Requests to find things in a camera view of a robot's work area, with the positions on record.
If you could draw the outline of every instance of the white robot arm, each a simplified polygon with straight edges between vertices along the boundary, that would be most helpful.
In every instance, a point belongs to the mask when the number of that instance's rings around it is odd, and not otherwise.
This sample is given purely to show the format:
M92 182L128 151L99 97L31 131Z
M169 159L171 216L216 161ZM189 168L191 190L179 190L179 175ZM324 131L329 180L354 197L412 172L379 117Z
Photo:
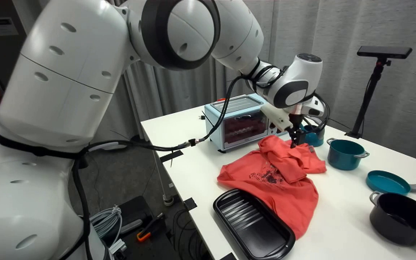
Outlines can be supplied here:
M68 179L129 64L193 69L211 55L250 79L268 117L321 115L322 61L281 73L258 59L261 28L241 0L51 0L28 35L0 105L0 259L85 260ZM94 229L92 259L112 259Z

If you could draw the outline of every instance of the light blue toaster oven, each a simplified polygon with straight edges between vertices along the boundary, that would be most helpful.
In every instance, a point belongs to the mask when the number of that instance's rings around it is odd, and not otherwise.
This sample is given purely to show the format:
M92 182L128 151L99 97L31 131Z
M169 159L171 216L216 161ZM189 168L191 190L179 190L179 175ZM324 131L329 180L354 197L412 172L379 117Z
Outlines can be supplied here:
M222 124L210 135L211 141L219 150L226 151L268 135L284 134L261 112L265 103L266 100L257 94L232 97ZM218 121L223 105L224 101L205 105L207 133Z

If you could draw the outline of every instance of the black saucepan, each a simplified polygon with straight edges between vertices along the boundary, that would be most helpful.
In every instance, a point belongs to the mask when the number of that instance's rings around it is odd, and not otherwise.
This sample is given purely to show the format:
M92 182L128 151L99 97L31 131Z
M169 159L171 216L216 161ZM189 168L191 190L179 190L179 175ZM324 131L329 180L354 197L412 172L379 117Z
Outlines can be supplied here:
M375 205L370 213L370 222L382 236L399 245L416 245L415 200L378 191L370 195L370 200Z

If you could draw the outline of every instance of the orange t-shirt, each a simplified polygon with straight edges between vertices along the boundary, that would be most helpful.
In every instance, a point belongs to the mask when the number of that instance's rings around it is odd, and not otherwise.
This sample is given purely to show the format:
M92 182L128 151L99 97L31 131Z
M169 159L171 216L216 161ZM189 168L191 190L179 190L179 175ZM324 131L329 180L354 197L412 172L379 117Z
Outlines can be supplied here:
M260 198L298 239L306 232L319 199L306 173L324 173L327 169L325 161L306 143L295 148L290 144L290 140L284 142L275 135L264 138L258 143L259 150L224 165L218 181Z

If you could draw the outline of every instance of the floor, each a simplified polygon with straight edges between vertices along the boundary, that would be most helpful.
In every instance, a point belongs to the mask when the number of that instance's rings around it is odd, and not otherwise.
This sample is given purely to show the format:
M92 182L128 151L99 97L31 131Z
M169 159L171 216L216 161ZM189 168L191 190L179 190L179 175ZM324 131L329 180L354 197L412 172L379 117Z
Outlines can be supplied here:
M176 245L179 248L176 251L180 252L182 260L210 259L193 224L189 223L185 230L181 229L190 221L188 214L180 212L184 208L183 204L178 202L171 207L163 204L163 191L152 151L139 147L96 150L87 155L86 159L89 166L80 170L79 174L91 216L142 195L155 216L160 212L166 214L166 224L176 234ZM73 208L81 214L81 204L73 180L69 183L69 192ZM178 224L173 224L175 214L176 217L180 215ZM142 252L137 252L137 255L148 253L149 248L142 247Z

